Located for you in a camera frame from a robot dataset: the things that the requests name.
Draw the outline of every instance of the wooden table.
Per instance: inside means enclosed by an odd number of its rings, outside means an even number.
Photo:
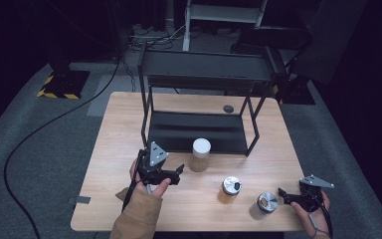
[[[240,109],[243,102],[242,98],[223,96],[153,97],[157,108],[174,112],[222,113],[224,105]],[[247,138],[252,140],[249,114],[244,114],[243,119]],[[114,195],[129,185],[129,168],[143,148],[142,120],[140,94],[111,95],[80,193],[91,201],[77,204],[71,223],[74,230],[111,230],[122,207],[122,201]],[[208,169],[194,172],[188,167],[190,153],[170,153],[163,169],[174,170],[182,163],[185,168],[179,184],[171,185],[163,196],[157,231],[302,230],[296,214],[278,196],[278,187],[299,194],[297,182],[303,174],[276,100],[266,99],[257,122],[260,139],[248,157],[212,153]],[[236,197],[225,197],[221,184],[231,175],[238,177],[243,187]],[[268,215],[255,204],[265,191],[280,200],[278,209]]]

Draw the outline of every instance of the sleeve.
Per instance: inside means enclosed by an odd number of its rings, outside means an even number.
[[[162,198],[134,190],[123,212],[114,221],[110,239],[153,238]]]

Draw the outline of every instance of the gray carpet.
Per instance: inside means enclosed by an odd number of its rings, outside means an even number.
[[[228,52],[233,42],[232,37],[202,35],[191,40],[191,51]],[[175,44],[178,48],[182,43],[176,41]],[[127,53],[125,59],[136,75],[136,53]],[[3,170],[11,150],[44,123],[92,98],[107,83],[115,65],[75,63],[71,68],[92,72],[80,100],[37,98],[37,92],[52,72],[46,66],[26,84],[0,119],[0,238],[35,238],[26,215],[5,189]],[[122,66],[112,83],[100,99],[55,120],[31,136],[9,161],[9,185],[31,213],[42,238],[95,236],[94,232],[71,229],[74,211],[67,201],[80,192],[109,93],[131,91],[131,81]],[[380,202],[313,84],[309,84],[309,89],[315,106],[282,105],[281,110],[303,172],[336,186],[326,189],[331,200],[335,238],[382,238]],[[107,237],[108,232],[96,236]],[[285,238],[306,236],[303,232],[289,232],[285,233]]]

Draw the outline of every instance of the small metal can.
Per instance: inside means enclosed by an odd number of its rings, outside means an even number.
[[[222,188],[226,194],[235,196],[241,191],[242,184],[237,177],[229,176],[223,180]]]
[[[257,199],[257,205],[266,213],[274,212],[278,204],[278,199],[271,192],[263,192]]]

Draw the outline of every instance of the human hand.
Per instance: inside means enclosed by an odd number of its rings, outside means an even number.
[[[131,165],[131,168],[129,169],[129,175],[132,179],[132,177],[134,176],[134,170],[135,170],[135,165],[137,164],[137,159],[132,163]],[[135,188],[140,190],[140,191],[143,191],[143,192],[147,192],[147,188],[146,186],[141,182],[141,179],[140,179],[140,176],[139,176],[139,173],[136,174],[135,176],[135,181],[137,181],[138,183],[135,185]],[[157,197],[162,197],[164,192],[166,191],[167,187],[169,186],[170,184],[170,178],[165,178],[158,186],[156,189],[154,189],[152,195],[154,196],[157,196]]]
[[[328,211],[328,208],[330,207],[330,200],[328,199],[327,195],[321,191],[323,201],[324,201],[324,207]],[[305,230],[306,234],[310,238],[315,238],[317,235],[328,235],[328,227],[327,222],[325,220],[324,214],[321,210],[321,208],[318,208],[314,212],[308,213],[305,210],[303,210],[302,207],[296,202],[292,202],[290,206],[293,208],[293,210],[298,215],[300,221],[302,222],[303,229]],[[317,229],[314,228],[314,226],[311,223],[311,220],[309,218],[309,214],[311,215],[312,220],[315,222]]]

